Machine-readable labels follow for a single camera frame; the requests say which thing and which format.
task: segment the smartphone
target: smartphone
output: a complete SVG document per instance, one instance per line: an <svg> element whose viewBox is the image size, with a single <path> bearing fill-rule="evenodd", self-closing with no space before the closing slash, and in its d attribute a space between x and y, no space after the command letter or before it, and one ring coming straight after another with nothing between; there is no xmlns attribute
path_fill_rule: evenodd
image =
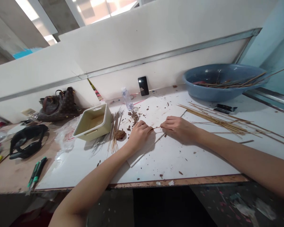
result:
<svg viewBox="0 0 284 227"><path fill-rule="evenodd" d="M149 95L148 85L147 85L147 79L146 77L140 77L138 78L139 87L141 96Z"/></svg>

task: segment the brown monogram handbag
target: brown monogram handbag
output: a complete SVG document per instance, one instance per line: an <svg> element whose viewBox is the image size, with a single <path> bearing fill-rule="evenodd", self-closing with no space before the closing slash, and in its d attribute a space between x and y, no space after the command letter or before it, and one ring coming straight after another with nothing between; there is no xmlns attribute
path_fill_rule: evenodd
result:
<svg viewBox="0 0 284 227"><path fill-rule="evenodd" d="M54 122L79 115L75 107L73 88L68 87L66 91L57 91L59 91L59 95L47 96L40 99L42 109L39 112L37 120Z"/></svg>

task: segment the plastic bottle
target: plastic bottle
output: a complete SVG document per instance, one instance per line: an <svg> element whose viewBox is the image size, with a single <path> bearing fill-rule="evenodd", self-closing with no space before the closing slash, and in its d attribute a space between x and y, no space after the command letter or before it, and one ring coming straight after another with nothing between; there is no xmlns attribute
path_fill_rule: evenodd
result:
<svg viewBox="0 0 284 227"><path fill-rule="evenodd" d="M125 105L127 107L128 110L132 110L133 109L133 103L132 100L130 99L130 95L128 90L126 90L126 87L121 88L122 91L122 96L125 102Z"/></svg>

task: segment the cream plastic basket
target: cream plastic basket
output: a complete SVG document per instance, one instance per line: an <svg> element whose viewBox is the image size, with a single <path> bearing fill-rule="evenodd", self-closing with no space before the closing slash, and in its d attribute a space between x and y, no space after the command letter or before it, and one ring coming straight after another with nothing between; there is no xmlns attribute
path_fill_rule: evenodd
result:
<svg viewBox="0 0 284 227"><path fill-rule="evenodd" d="M83 112L73 137L91 141L109 133L111 130L111 113L107 104L101 104Z"/></svg>

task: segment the blue bowl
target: blue bowl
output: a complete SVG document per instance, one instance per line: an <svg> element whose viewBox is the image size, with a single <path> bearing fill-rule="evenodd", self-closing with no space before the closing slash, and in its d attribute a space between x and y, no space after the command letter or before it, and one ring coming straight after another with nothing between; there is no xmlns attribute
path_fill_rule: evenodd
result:
<svg viewBox="0 0 284 227"><path fill-rule="evenodd" d="M213 84L216 83L217 79L219 79L220 83L223 83L227 80L236 81L244 78L248 81L251 77L255 77L264 72L264 69L248 65L213 64L199 66L186 71L183 74L183 80L186 83L188 93L192 97L208 102L224 102L241 95L246 90L264 86L268 82L268 79L250 87L227 89L203 87L192 83L204 81L208 84ZM267 76L268 74L264 74L253 82L260 81Z"/></svg>

